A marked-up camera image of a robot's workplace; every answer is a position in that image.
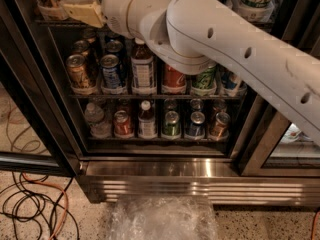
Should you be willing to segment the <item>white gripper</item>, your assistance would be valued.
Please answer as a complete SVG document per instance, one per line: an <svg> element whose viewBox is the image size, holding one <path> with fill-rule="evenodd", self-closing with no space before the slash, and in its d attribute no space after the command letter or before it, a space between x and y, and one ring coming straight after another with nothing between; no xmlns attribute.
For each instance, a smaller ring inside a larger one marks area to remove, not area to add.
<svg viewBox="0 0 320 240"><path fill-rule="evenodd" d="M81 21L96 28L102 28L107 20L108 27L115 33L132 39L128 28L128 12L133 0L68 0L60 5L66 13L75 20Z"/></svg>

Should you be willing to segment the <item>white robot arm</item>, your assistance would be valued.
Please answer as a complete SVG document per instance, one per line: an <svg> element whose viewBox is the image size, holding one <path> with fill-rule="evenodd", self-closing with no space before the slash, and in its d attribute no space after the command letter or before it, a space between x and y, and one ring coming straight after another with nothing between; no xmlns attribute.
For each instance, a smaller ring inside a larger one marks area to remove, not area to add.
<svg viewBox="0 0 320 240"><path fill-rule="evenodd" d="M320 144L320 61L250 24L217 0L63 0L73 19L143 40L174 69L213 60Z"/></svg>

